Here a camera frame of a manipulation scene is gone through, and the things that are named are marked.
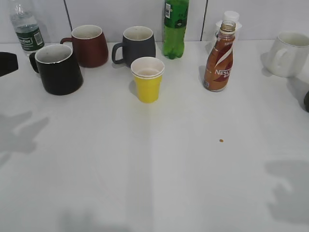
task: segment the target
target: white bottle cap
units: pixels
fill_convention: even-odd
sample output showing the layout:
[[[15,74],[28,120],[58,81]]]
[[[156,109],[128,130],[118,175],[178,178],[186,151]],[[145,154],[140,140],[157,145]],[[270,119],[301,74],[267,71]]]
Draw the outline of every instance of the white bottle cap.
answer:
[[[239,20],[239,14],[235,11],[225,11],[223,16],[223,21],[233,21],[235,23]]]

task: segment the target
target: cup rim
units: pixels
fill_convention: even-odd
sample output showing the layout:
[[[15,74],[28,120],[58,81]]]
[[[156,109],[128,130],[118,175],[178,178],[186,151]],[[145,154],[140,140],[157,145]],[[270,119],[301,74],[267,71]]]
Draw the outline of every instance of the cup rim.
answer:
[[[60,61],[56,61],[56,62],[42,62],[42,61],[38,60],[38,54],[39,54],[39,53],[43,52],[44,50],[51,49],[51,47],[56,47],[56,46],[59,46],[59,47],[67,47],[67,48],[69,48],[69,49],[70,49],[70,54],[69,54],[66,58],[64,58],[64,59],[62,59],[62,60],[60,60]],[[57,63],[61,63],[61,62],[65,61],[65,60],[67,60],[68,58],[70,58],[70,57],[72,56],[72,54],[73,54],[73,49],[70,48],[69,46],[65,45],[65,44],[52,44],[52,45],[48,45],[48,46],[46,46],[46,47],[42,47],[41,49],[39,49],[39,50],[35,53],[34,58],[35,58],[35,60],[36,60],[37,62],[39,62],[39,63],[41,63],[41,64],[57,64]]]
[[[277,38],[278,40],[280,40],[280,42],[286,44],[286,45],[289,45],[289,46],[292,46],[292,47],[309,47],[309,43],[308,45],[306,46],[297,46],[297,45],[293,45],[293,44],[290,44],[290,43],[286,43],[285,41],[283,41],[283,39],[280,38],[280,36],[282,36],[283,34],[297,34],[297,35],[301,35],[301,36],[305,36],[307,37],[308,41],[309,41],[309,37],[303,33],[300,33],[300,32],[297,32],[297,31],[282,31],[279,33],[279,35],[277,35]]]
[[[154,74],[154,75],[140,75],[140,74],[137,74],[136,72],[134,72],[134,71],[132,70],[132,65],[134,64],[134,62],[138,62],[139,60],[144,59],[144,58],[151,58],[151,59],[155,59],[155,60],[157,60],[157,61],[160,61],[160,63],[163,64],[162,70],[161,70],[159,73]],[[165,64],[163,63],[163,61],[160,60],[160,59],[158,59],[158,58],[155,58],[155,57],[141,57],[141,58],[138,58],[138,59],[136,59],[135,61],[133,61],[132,64],[131,64],[131,71],[132,71],[132,73],[134,74],[134,76],[136,76],[136,77],[139,78],[139,79],[143,79],[143,80],[156,79],[156,78],[158,78],[159,76],[161,76],[161,75],[164,73],[164,70],[165,70]]]
[[[94,36],[94,37],[91,37],[91,38],[79,38],[79,37],[73,35],[73,33],[74,33],[77,29],[80,29],[80,28],[83,28],[83,27],[96,27],[96,28],[99,28],[101,32],[100,32],[99,35]],[[79,40],[91,40],[91,39],[94,39],[94,38],[96,38],[96,37],[99,37],[102,33],[103,33],[103,30],[102,30],[101,27],[96,26],[96,25],[92,25],[92,24],[87,24],[87,25],[81,25],[81,26],[78,26],[78,27],[74,28],[74,29],[72,30],[72,32],[71,32],[71,35],[72,35],[72,37],[74,37],[74,38],[76,38],[76,39],[79,39]]]
[[[149,37],[147,37],[146,39],[143,39],[143,40],[133,40],[133,39],[130,39],[130,38],[128,38],[128,37],[126,36],[126,31],[128,31],[128,30],[130,30],[130,29],[132,29],[132,28],[144,28],[144,29],[150,30],[150,31],[151,31],[151,35],[150,35]],[[150,28],[145,27],[145,26],[134,26],[134,27],[130,27],[130,28],[125,29],[125,31],[124,31],[124,33],[123,33],[123,36],[124,36],[126,39],[131,40],[131,41],[145,41],[145,40],[150,39],[153,35],[154,35],[153,30],[151,30]]]

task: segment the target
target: black mug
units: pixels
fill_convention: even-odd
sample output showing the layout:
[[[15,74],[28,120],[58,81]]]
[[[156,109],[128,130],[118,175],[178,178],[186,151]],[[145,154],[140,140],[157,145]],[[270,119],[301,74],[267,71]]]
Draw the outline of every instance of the black mug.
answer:
[[[122,47],[123,59],[116,60],[116,51]],[[112,61],[115,64],[131,63],[141,57],[155,57],[155,37],[147,27],[131,27],[125,30],[122,43],[117,43],[112,48]]]
[[[39,73],[44,89],[54,95],[67,95],[78,90],[83,76],[73,50],[63,44],[41,48],[29,56],[35,72]]]
[[[18,70],[16,54],[0,52],[0,76],[4,76],[16,70]]]

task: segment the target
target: nescafe coffee bottle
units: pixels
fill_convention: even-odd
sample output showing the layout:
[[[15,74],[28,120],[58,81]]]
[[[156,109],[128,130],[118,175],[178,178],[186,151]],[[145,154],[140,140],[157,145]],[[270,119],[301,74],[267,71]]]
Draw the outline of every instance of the nescafe coffee bottle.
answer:
[[[217,37],[216,45],[208,57],[204,87],[213,92],[222,91],[228,82],[233,66],[233,41],[236,24],[223,21]]]

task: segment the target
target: paper cup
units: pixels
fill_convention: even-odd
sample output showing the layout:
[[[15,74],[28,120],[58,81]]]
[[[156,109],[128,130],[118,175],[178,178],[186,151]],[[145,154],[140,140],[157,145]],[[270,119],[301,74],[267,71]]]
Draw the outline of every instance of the paper cup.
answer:
[[[154,57],[142,57],[131,64],[138,98],[143,103],[153,103],[159,98],[164,63]]]

